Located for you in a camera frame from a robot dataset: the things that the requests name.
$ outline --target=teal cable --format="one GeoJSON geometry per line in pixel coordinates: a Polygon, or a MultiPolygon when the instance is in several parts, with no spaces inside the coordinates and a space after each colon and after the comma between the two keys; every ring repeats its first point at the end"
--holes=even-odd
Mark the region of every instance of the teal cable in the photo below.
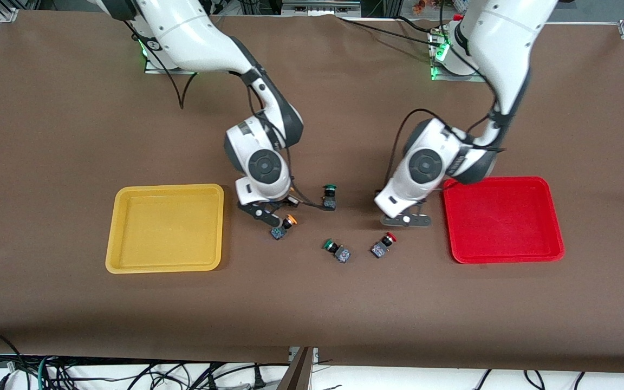
{"type": "Polygon", "coordinates": [[[40,365],[37,368],[37,390],[43,390],[43,388],[42,388],[42,370],[45,369],[45,361],[47,361],[47,357],[44,357],[40,361],[40,365]]]}

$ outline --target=yellow tray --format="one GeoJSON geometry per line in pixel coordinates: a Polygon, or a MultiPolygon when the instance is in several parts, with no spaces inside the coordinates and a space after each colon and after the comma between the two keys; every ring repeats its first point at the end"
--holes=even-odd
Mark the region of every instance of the yellow tray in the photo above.
{"type": "Polygon", "coordinates": [[[211,271],[220,263],[223,188],[126,187],[114,198],[105,266],[113,274],[211,271]]]}

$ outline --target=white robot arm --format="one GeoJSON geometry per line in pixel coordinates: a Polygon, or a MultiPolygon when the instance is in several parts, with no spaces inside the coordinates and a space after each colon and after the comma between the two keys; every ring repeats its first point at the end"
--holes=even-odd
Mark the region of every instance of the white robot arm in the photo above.
{"type": "Polygon", "coordinates": [[[556,3],[475,0],[469,3],[463,20],[449,24],[451,46],[444,56],[444,67],[463,75],[477,69],[492,87],[496,104],[478,138],[439,119],[418,124],[394,176],[374,198],[387,216],[396,218],[423,200],[445,175],[471,184],[490,174],[496,150],[527,89],[531,47],[556,3]]]}
{"type": "Polygon", "coordinates": [[[236,181],[240,204],[275,202],[288,195],[290,173],[278,152],[300,140],[303,123],[247,48],[218,30],[198,0],[89,0],[128,22],[150,48],[148,59],[166,69],[239,76],[264,108],[226,132],[225,152],[245,175],[236,181]]]}

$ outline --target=red tray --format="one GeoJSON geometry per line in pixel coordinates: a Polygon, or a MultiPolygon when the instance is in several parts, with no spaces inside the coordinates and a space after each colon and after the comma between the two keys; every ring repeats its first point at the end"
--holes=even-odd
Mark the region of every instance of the red tray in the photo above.
{"type": "Polygon", "coordinates": [[[444,183],[451,253],[463,264],[549,262],[565,253],[553,198],[542,178],[444,183]]]}

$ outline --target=brown table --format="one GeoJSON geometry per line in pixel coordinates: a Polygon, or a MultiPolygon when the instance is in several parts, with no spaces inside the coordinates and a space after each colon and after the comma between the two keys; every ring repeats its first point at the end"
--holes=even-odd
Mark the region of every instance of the brown table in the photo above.
{"type": "MultiPolygon", "coordinates": [[[[315,345],[353,365],[624,371],[624,41],[613,25],[548,25],[494,175],[550,183],[560,262],[465,266],[434,225],[396,229],[388,257],[372,203],[399,122],[426,107],[465,127],[482,83],[431,81],[426,47],[335,17],[225,18],[305,120],[292,168],[334,213],[300,208],[290,235],[235,209],[225,130],[249,115],[227,74],[198,76],[178,108],[142,74],[106,15],[21,12],[0,27],[0,333],[23,353],[282,361],[315,345]],[[218,183],[225,254],[213,272],[116,276],[104,267],[115,193],[218,183]],[[333,237],[354,257],[320,249],[333,237]]],[[[405,30],[393,22],[383,27],[405,30]]],[[[177,77],[182,84],[186,77],[177,77]]],[[[410,126],[424,118],[414,118],[410,126]]]]}

